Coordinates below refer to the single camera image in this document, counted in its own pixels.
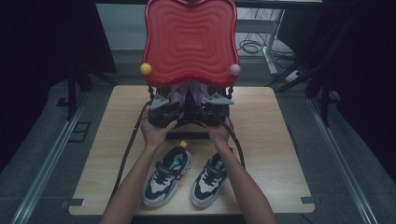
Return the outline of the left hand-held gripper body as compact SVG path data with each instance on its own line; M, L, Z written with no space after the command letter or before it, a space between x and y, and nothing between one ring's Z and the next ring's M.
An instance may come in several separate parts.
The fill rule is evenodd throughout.
M155 127L166 127L179 119L180 103L171 102L160 94L156 94L148 112L148 122Z

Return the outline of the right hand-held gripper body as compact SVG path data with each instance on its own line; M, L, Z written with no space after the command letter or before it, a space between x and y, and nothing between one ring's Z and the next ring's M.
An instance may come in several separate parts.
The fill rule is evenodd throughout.
M201 97L200 121L208 126L218 126L230 115L233 100L214 93Z

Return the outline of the purple translucent shoe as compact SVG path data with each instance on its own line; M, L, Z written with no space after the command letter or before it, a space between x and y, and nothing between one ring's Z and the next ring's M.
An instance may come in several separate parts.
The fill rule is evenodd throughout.
M192 96L194 98L194 102L197 105L206 103L206 98L209 96L208 86L206 84L198 82L198 81L192 81L190 83L190 89L191 89Z
M182 82L182 83L173 85L169 92L170 103L172 105L176 104L176 103L179 103L180 105L184 105L188 89L189 89L188 82Z

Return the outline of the navy and white sneaker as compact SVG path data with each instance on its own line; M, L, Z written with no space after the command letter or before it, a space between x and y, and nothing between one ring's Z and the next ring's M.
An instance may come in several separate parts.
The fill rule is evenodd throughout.
M175 196L180 178L192 165L192 157L186 149L187 143L181 141L170 149L155 164L155 172L149 179L143 194L143 203L148 207L160 207L169 203Z
M191 202L198 208L207 208L218 197L221 184L228 174L220 154L214 154L191 186Z

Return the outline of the red and black shoe rack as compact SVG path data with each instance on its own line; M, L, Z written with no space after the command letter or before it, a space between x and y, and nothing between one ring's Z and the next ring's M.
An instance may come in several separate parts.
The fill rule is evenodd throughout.
M208 86L232 100L241 72L235 46L237 21L233 0L149 0L145 8L147 43L140 71L156 94L170 100L170 89L189 83L178 126L200 121L201 106L194 102L190 83Z

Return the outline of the person's left hand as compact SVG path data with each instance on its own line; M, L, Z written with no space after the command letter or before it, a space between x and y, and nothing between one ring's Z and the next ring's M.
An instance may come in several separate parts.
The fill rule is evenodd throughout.
M143 134L145 149L157 150L165 140L166 135L172 131L177 125L177 121L171 121L165 128L158 128L149 123L149 109L146 108L140 124Z

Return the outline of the person's right hand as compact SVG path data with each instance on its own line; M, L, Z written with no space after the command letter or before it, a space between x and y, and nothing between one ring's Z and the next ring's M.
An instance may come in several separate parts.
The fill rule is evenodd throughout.
M215 147L228 146L230 134L222 125L208 126L203 123L203 126L207 129L208 136Z

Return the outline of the white power strip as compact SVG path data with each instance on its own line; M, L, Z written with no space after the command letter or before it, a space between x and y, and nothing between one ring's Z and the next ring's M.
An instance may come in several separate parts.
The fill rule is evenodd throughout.
M294 70L293 72L291 72L286 78L285 81L286 82L292 82L294 79L296 79L297 77L301 76L302 73L298 70Z

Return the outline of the black metal stand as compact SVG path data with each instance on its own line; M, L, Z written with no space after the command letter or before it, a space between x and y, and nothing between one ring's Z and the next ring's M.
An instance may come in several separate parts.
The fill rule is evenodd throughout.
M67 120L70 120L77 113L77 87L80 87L82 91L90 91L92 89L93 84L89 74L100 78L112 87L118 85L116 80L112 79L103 72L90 71L88 68L84 68L82 66L73 66L67 75L67 97L61 98L57 103L57 106L68 107Z
M319 118L326 127L329 127L328 112L329 104L332 101L330 96L330 73L329 66L326 63L320 63L312 69L305 70L301 75L294 80L278 87L280 82L283 82L294 70L298 70L302 66L302 62L294 62L285 71L277 75L272 81L267 84L267 87L272 87L277 92L283 92L309 79L309 83L304 91L307 98L314 98L321 92L319 100Z

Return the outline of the black curtain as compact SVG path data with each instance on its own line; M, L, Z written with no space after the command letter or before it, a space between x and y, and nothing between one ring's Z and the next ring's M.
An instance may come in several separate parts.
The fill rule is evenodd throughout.
M330 64L314 75L309 92L327 76L340 96L338 110L396 183L396 0L323 0L321 9L288 9L278 38L312 69L339 29L354 21Z
M0 0L0 172L53 85L115 71L95 0Z

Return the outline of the white desk frame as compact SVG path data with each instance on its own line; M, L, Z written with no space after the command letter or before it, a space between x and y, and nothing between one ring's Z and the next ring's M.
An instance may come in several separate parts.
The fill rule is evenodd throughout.
M272 76L276 76L273 46L284 13L283 9L246 8L237 9L236 46L241 55L262 55Z

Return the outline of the metal floor rail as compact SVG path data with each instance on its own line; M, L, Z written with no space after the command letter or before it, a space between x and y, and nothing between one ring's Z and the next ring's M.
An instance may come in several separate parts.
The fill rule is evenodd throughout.
M33 214L35 207L42 196L42 193L47 186L50 177L64 152L64 148L77 125L78 119L84 109L89 94L83 92L78 98L77 109L75 114L66 122L60 135L56 139L52 148L49 151L48 156L42 163L38 173L35 176L31 186L27 190L19 208L17 209L14 217L11 219L9 224L27 224L31 215Z
M327 127L325 122L321 119L318 106L312 99L307 99L306 102L314 116L324 141L326 142L330 152L332 153L332 156L334 157L334 162L336 163L339 172L346 183L346 187L348 188L348 191L354 203L356 204L359 213L361 214L363 222L365 224L379 224L372 206L363 192L361 185L347 164L347 160L345 159L341 148L336 142L331 129Z

